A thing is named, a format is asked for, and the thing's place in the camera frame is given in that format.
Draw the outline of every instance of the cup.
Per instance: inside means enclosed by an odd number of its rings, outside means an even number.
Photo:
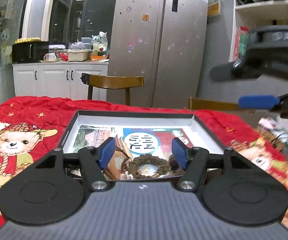
[[[47,53],[44,55],[43,59],[45,61],[56,61],[56,55],[55,53]]]

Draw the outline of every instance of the blue gripper pad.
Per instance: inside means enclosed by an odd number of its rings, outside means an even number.
[[[242,96],[238,100],[240,108],[272,109],[280,99],[272,95]]]
[[[115,139],[109,137],[98,148],[100,151],[99,167],[101,170],[105,169],[115,152]]]
[[[187,150],[188,147],[179,138],[174,138],[172,140],[172,154],[175,157],[178,166],[184,171],[189,165],[186,155]]]

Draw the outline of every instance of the silver refrigerator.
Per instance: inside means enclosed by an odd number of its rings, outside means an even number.
[[[204,52],[208,0],[116,0],[110,76],[144,76],[131,105],[183,108],[195,96]],[[107,101],[123,104],[123,90]]]

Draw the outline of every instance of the microwave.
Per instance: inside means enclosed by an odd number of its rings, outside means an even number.
[[[30,41],[13,44],[12,62],[13,63],[32,63],[43,60],[49,52],[48,41]]]

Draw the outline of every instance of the white cabinet door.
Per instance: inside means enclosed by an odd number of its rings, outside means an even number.
[[[15,95],[39,96],[38,64],[14,64],[13,65]]]
[[[108,65],[71,65],[71,99],[87,99],[88,85],[82,83],[82,73],[107,76]],[[93,88],[93,100],[106,101],[106,89]]]
[[[39,64],[40,95],[70,98],[70,66]]]

